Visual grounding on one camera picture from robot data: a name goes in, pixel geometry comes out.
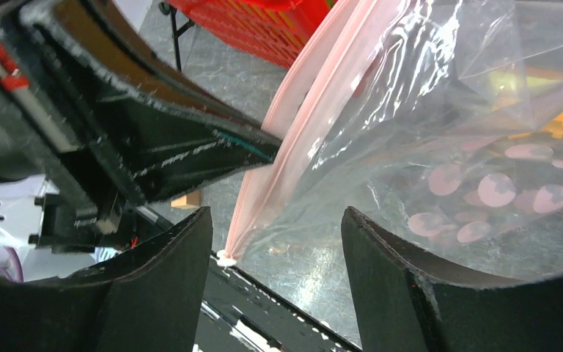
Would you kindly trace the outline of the clear zip top bag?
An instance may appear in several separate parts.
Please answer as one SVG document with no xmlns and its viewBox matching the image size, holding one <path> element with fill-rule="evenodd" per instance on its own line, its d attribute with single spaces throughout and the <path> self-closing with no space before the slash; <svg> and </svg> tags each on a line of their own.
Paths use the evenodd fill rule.
<svg viewBox="0 0 563 352">
<path fill-rule="evenodd" d="M 450 262 L 522 282 L 563 274 L 563 138 L 496 111 L 492 73 L 563 70 L 563 1 L 341 1 L 287 74 L 249 172 L 229 267 L 321 247 L 355 208 Z"/>
</svg>

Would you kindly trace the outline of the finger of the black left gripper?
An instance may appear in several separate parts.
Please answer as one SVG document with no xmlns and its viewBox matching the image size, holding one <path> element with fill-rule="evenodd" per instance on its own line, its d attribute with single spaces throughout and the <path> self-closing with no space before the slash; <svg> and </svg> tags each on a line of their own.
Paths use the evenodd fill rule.
<svg viewBox="0 0 563 352">
<path fill-rule="evenodd" d="M 19 18 L 131 202 L 178 197 L 276 156 L 277 137 L 160 60 L 112 1 L 30 1 Z"/>
</svg>

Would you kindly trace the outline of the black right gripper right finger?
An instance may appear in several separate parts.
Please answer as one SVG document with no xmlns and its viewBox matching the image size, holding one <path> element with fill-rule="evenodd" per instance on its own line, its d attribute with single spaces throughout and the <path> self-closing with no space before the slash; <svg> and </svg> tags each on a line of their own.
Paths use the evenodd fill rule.
<svg viewBox="0 0 563 352">
<path fill-rule="evenodd" d="M 352 207 L 341 236 L 365 351 L 563 351 L 563 274 L 522 282 L 466 268 Z"/>
</svg>

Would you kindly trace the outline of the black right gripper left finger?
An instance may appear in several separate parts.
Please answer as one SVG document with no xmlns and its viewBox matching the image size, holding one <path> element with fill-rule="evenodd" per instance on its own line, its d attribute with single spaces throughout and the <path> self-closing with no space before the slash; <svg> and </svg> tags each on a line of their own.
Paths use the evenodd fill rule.
<svg viewBox="0 0 563 352">
<path fill-rule="evenodd" d="M 0 351 L 190 351 L 212 237 L 202 207 L 63 279 L 0 279 Z"/>
</svg>

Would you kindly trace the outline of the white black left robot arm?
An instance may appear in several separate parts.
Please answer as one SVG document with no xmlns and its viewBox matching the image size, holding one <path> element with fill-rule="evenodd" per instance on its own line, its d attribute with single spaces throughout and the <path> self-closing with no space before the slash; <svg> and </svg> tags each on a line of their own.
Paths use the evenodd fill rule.
<svg viewBox="0 0 563 352">
<path fill-rule="evenodd" d="M 123 251 L 137 211 L 281 141 L 161 61 L 112 1 L 0 1 L 0 277 L 33 249 Z"/>
</svg>

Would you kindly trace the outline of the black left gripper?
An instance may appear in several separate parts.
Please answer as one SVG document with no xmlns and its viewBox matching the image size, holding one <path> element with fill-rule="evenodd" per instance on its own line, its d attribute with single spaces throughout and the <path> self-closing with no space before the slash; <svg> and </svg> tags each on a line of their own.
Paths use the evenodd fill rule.
<svg viewBox="0 0 563 352">
<path fill-rule="evenodd" d="M 86 143 L 19 12 L 0 1 L 0 246 L 90 253 L 136 245 L 135 204 Z"/>
</svg>

